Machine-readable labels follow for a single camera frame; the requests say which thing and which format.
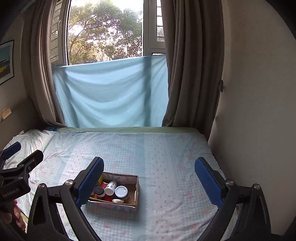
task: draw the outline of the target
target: framed picture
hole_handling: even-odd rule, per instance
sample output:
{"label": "framed picture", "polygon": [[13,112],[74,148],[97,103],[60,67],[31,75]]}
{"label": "framed picture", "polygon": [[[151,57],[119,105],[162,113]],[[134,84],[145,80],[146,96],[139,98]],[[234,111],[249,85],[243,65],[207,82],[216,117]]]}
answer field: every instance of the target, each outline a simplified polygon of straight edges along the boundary
{"label": "framed picture", "polygon": [[0,85],[14,77],[13,44],[14,40],[0,44]]}

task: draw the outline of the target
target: green foliage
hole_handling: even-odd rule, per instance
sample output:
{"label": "green foliage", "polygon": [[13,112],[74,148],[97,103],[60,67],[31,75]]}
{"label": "green foliage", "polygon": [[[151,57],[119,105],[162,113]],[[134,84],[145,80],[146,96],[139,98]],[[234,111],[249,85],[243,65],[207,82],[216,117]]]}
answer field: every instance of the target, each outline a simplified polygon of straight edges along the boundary
{"label": "green foliage", "polygon": [[141,56],[142,12],[121,11],[111,1],[71,6],[68,24],[70,64]]}

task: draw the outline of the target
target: curtain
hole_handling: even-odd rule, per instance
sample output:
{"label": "curtain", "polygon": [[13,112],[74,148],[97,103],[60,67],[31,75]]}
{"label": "curtain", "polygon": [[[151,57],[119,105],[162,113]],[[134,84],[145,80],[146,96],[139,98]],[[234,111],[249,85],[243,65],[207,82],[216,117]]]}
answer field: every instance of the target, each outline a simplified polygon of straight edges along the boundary
{"label": "curtain", "polygon": [[169,101],[163,126],[194,127],[208,140],[224,60],[221,0],[161,0]]}
{"label": "curtain", "polygon": [[28,96],[41,119],[65,126],[52,77],[50,63],[50,27],[55,0],[36,1],[25,13],[22,37],[22,73]]}
{"label": "curtain", "polygon": [[168,105],[165,55],[53,67],[67,126],[161,126]]}

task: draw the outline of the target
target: gray curtain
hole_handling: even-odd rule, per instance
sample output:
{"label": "gray curtain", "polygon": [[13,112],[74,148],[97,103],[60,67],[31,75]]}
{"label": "gray curtain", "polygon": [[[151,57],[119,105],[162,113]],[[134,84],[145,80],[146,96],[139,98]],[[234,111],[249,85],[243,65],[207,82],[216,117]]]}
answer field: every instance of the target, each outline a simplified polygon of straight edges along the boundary
{"label": "gray curtain", "polygon": [[56,0],[36,1],[24,13],[22,37],[22,72],[28,96],[41,119],[64,127],[65,121],[58,103],[50,63],[50,27]]}
{"label": "gray curtain", "polygon": [[208,140],[224,60],[221,0],[161,0],[168,65],[163,126],[194,127]]}

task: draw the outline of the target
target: hand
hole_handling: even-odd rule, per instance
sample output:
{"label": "hand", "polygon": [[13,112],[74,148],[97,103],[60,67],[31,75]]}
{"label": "hand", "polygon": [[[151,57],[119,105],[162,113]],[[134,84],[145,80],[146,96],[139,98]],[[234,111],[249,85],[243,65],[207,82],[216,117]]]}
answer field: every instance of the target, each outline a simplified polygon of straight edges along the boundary
{"label": "hand", "polygon": [[[17,200],[13,200],[13,203],[15,204],[14,208],[13,208],[13,212],[15,217],[17,218],[16,220],[16,224],[22,229],[25,230],[26,228],[26,224],[21,216],[21,210],[19,209],[19,207],[17,206]],[[3,213],[0,212],[0,215],[2,216],[2,218],[4,219],[4,221],[6,223],[11,223],[12,222],[12,216],[10,213]]]}

